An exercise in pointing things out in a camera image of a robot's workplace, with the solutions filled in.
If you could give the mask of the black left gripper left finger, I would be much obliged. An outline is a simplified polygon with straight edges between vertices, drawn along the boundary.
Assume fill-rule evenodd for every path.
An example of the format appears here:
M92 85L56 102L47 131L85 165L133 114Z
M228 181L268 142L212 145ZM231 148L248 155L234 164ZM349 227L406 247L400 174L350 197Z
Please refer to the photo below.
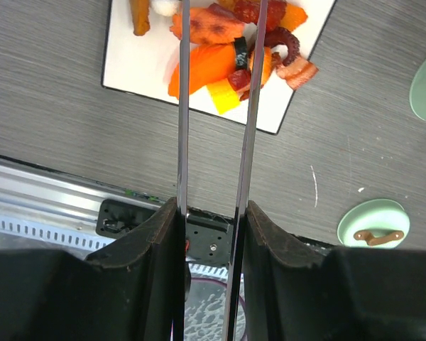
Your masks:
M0 340L182 340L185 231L127 264L0 250Z

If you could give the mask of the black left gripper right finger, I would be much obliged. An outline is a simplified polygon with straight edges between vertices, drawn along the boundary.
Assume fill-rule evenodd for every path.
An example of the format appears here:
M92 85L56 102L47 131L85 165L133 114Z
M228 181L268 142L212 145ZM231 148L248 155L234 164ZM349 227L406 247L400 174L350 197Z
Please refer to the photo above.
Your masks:
M426 340L426 251L322 255L255 203L244 250L250 340Z

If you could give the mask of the metal serving tongs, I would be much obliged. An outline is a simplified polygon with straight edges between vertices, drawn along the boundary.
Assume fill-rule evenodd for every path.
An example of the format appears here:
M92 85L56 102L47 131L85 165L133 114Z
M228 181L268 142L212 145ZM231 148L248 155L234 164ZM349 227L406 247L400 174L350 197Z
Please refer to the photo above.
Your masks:
M231 203L232 185L236 185L236 201L231 236L231 248L226 283L226 298L222 327L222 339L233 340L236 334L236 317L239 304L239 289L244 256L245 223L248 210L253 151L256 137L258 106L261 91L261 76L264 61L264 38L266 33L268 2L259 5L259 18L256 29L255 57L251 73L251 87L246 111L246 126L241 147L241 160L237 180L231 179L230 170L222 170L218 175L207 176L204 186L212 190L214 197L226 197ZM190 3L182 3L182 39L179 56L179 118L178 118L178 162L177 162L177 210L181 219L180 226L187 223L187 201L189 198L189 86L190 86Z

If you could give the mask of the white square plate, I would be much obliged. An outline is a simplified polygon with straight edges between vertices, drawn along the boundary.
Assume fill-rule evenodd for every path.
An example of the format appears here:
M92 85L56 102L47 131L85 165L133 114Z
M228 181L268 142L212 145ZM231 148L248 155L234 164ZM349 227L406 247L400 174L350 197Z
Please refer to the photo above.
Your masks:
M308 58L333 5L269 2L259 130L277 134L294 91L316 73ZM258 15L256 2L190 2L190 109L246 122ZM179 1L111 2L102 85L177 104L182 24Z

